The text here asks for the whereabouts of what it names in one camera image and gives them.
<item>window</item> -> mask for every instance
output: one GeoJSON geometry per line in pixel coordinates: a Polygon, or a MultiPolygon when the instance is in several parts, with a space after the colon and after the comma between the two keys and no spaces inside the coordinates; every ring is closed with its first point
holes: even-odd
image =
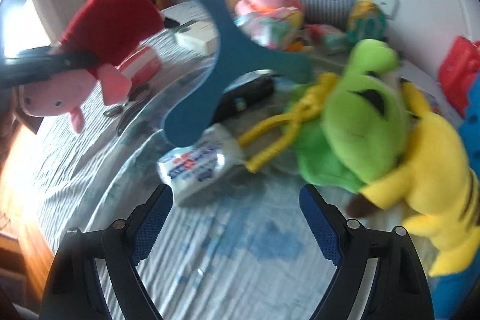
{"type": "Polygon", "coordinates": [[[15,57],[24,49],[51,44],[32,0],[27,0],[23,7],[7,10],[4,16],[3,41],[6,57],[15,57]]]}

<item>blue gripper pad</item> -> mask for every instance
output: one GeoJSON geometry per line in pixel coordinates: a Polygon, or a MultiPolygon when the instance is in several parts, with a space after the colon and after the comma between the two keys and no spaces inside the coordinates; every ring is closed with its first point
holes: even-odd
{"type": "Polygon", "coordinates": [[[157,240],[160,230],[167,219],[173,205],[172,189],[164,187],[162,194],[157,198],[144,220],[141,222],[133,238],[133,251],[130,262],[138,266],[140,260],[147,259],[157,240]]]}
{"type": "Polygon", "coordinates": [[[210,14],[218,30],[215,65],[203,82],[178,102],[163,119],[167,140],[177,147],[194,144],[207,129],[225,88],[238,77],[261,69],[274,70],[297,83],[313,78],[303,53],[273,51],[254,43],[234,24],[225,0],[194,0],[210,14]]]}
{"type": "Polygon", "coordinates": [[[318,206],[307,186],[300,189],[298,200],[303,216],[307,220],[323,256],[331,260],[335,266],[340,266],[342,254],[340,253],[338,233],[333,229],[332,224],[318,206]]]}

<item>red toy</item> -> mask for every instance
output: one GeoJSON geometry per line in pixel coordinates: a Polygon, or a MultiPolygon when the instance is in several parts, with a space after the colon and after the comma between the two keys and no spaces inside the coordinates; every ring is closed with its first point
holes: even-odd
{"type": "Polygon", "coordinates": [[[56,52],[92,51],[98,65],[52,75],[51,79],[21,86],[20,103],[30,115],[43,117],[68,113],[76,133],[85,125],[80,106],[97,81],[105,105],[126,100],[129,77],[117,66],[140,41],[164,27],[164,19],[150,0],[88,0],[75,14],[54,49],[56,52]]]}
{"type": "Polygon", "coordinates": [[[438,81],[448,103],[464,117],[469,105],[467,93],[480,71],[480,41],[472,43],[457,36],[438,70],[438,81]]]}

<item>red box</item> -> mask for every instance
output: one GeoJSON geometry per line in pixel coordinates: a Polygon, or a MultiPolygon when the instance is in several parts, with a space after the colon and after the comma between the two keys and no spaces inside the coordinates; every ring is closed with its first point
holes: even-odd
{"type": "Polygon", "coordinates": [[[118,69],[131,79],[132,86],[145,83],[162,68],[162,62],[153,48],[144,46],[126,58],[118,69]]]}
{"type": "Polygon", "coordinates": [[[438,81],[448,103],[464,117],[469,105],[467,93],[480,71],[480,41],[472,43],[457,36],[438,70],[438,81]]]}

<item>yellow pikachu plush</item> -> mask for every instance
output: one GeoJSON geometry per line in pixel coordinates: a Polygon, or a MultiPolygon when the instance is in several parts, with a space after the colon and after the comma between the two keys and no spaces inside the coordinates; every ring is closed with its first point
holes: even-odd
{"type": "Polygon", "coordinates": [[[405,199],[418,213],[403,226],[410,234],[429,237],[439,250],[429,275],[455,274],[471,264],[480,245],[477,176],[455,129],[431,111],[411,83],[403,83],[402,90],[407,106],[419,117],[402,162],[360,193],[381,209],[405,199]]]}

